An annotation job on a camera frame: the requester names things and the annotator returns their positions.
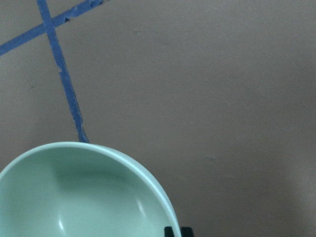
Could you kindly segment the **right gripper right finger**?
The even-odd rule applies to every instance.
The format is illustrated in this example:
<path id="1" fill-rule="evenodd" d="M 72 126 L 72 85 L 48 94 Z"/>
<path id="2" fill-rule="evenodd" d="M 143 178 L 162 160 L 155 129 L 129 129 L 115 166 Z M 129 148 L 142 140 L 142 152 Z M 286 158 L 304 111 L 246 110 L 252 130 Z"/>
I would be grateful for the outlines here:
<path id="1" fill-rule="evenodd" d="M 194 237 L 194 232 L 191 227 L 181 227 L 180 231 L 182 237 Z"/>

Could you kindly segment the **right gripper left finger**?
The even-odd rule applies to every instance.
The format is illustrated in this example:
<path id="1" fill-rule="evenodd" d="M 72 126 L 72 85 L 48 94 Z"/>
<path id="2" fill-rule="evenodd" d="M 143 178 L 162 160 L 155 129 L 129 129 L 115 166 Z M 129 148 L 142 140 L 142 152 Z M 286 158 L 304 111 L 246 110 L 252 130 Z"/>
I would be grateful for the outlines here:
<path id="1" fill-rule="evenodd" d="M 164 228 L 164 236 L 165 237 L 174 237 L 174 232 L 172 227 L 165 227 Z"/>

